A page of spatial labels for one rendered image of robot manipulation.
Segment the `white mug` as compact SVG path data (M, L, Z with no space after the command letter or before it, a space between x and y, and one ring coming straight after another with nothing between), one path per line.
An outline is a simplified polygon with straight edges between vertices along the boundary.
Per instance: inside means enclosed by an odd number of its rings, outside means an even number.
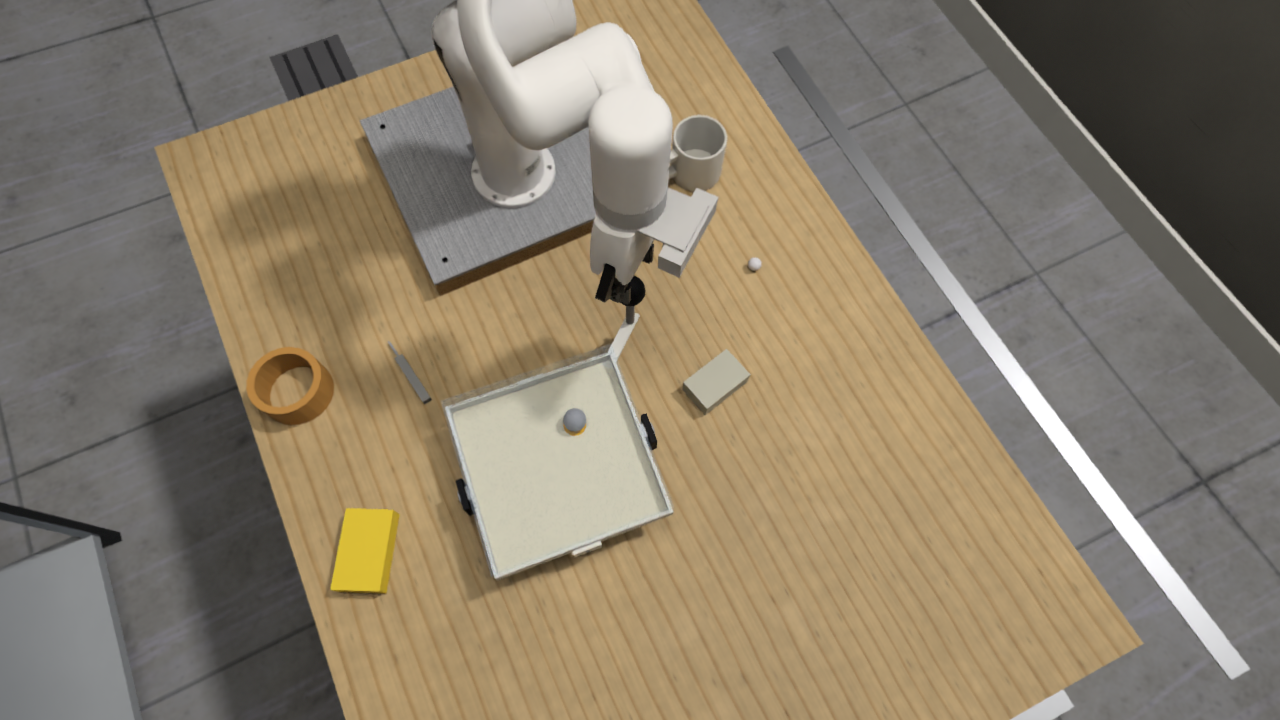
M673 178L681 188L692 192L696 187L710 190L721 178L726 143L724 127L714 118L704 115L685 118L675 128L669 178ZM710 156L713 154L714 156Z

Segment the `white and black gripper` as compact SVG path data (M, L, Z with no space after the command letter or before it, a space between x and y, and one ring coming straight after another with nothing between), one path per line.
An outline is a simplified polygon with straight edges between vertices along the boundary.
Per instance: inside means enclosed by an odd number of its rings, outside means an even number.
M631 286L628 282L641 263L650 264L653 261L654 240L637 231L640 229L616 228L604 222L598 213L594 218L590 268L596 275L603 272L595 299L604 304L609 299L616 304L630 304Z

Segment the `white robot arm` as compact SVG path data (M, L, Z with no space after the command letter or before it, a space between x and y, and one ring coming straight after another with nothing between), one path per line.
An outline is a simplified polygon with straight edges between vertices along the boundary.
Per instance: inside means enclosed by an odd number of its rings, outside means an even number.
M613 23L573 36L576 23L572 0L456 0L433 20L474 186L499 208L538 202L556 179L548 149L588 128L596 213L662 242L658 268L680 278L718 197L668 188L673 120L634 38Z

